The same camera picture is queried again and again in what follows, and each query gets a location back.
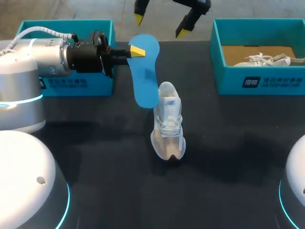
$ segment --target robotic arm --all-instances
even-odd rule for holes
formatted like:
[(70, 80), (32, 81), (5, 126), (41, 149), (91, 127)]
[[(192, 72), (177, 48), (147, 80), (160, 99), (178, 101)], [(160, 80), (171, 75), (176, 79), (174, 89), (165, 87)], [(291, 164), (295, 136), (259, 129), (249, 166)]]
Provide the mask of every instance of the robotic arm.
[[(190, 12), (183, 18), (182, 22), (176, 29), (176, 38), (185, 35), (188, 32), (193, 31), (196, 22), (199, 20), (201, 15), (205, 15), (210, 7), (210, 0), (173, 0), (184, 6), (191, 7)], [(141, 24), (149, 0), (136, 0), (134, 5), (134, 14), (138, 25)]]
[[(32, 31), (43, 31), (57, 38), (21, 39)], [(78, 73), (104, 73), (113, 77), (115, 65), (127, 65), (127, 58), (144, 57), (145, 50), (132, 45), (114, 50), (102, 31), (88, 39), (44, 27), (31, 27), (13, 41), (0, 41), (0, 131), (33, 133), (44, 127), (39, 77), (66, 77)]]
[(103, 72), (110, 78), (115, 65), (128, 65), (127, 58), (139, 56), (133, 46), (128, 50), (112, 49), (102, 31), (93, 31), (85, 40), (79, 40), (75, 34), (68, 35), (74, 44), (65, 37), (20, 39), (13, 47), (10, 47), (11, 41), (0, 41), (0, 50), (4, 49), (0, 56), (10, 50), (29, 54), (38, 65), (40, 77), (65, 77), (75, 70), (77, 73)]

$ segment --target black tabletop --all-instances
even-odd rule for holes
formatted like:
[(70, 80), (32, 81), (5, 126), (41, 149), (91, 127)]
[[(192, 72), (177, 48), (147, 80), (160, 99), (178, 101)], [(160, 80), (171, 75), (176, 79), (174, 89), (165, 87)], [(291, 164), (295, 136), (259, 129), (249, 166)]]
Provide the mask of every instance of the black tabletop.
[(161, 42), (158, 84), (182, 100), (180, 165), (153, 151), (152, 110), (133, 97), (128, 67), (103, 98), (45, 98), (37, 135), (78, 199), (81, 229), (276, 229), (287, 155), (305, 132), (305, 97), (218, 96), (209, 42)]

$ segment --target sneaker logo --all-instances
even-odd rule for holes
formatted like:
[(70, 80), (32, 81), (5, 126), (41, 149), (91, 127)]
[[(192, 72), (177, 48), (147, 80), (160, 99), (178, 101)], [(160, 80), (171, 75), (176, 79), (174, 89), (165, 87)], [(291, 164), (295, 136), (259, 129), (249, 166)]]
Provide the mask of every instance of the sneaker logo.
[(172, 106), (172, 105), (174, 105), (174, 102), (175, 102), (175, 100), (167, 101), (167, 102), (165, 103), (165, 106)]

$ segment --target box logo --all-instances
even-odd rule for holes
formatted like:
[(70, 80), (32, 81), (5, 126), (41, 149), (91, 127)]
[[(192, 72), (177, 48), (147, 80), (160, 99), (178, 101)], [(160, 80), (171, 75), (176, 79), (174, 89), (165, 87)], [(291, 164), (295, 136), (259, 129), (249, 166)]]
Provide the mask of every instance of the box logo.
[(243, 88), (256, 88), (260, 79), (260, 77), (245, 77)]
[(46, 89), (47, 87), (46, 87), (46, 85), (44, 84), (43, 79), (42, 79), (42, 78), (39, 78), (39, 81), (40, 81), (40, 88), (41, 88), (41, 89)]

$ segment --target open box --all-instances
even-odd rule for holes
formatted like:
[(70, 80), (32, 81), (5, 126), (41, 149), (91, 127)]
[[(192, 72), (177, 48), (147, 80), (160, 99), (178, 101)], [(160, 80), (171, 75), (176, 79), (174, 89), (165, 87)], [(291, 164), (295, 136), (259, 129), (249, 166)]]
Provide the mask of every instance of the open box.
[(246, 62), (244, 58), (251, 50), (264, 52), (263, 55), (285, 52), (292, 58), (305, 58), (303, 19), (215, 19), (211, 59), (219, 94), (305, 94), (305, 66), (234, 67), (237, 60), (230, 63), (229, 57), (233, 55)]
[[(109, 45), (115, 47), (115, 34), (112, 20), (43, 20), (23, 21), (17, 35), (32, 26), (42, 26), (62, 33), (75, 33), (79, 39), (88, 39), (91, 32), (103, 31)], [(52, 38), (54, 36), (41, 32), (31, 32), (23, 39)], [(68, 77), (41, 78), (44, 96), (108, 96), (112, 94), (113, 79), (103, 73), (76, 73)]]

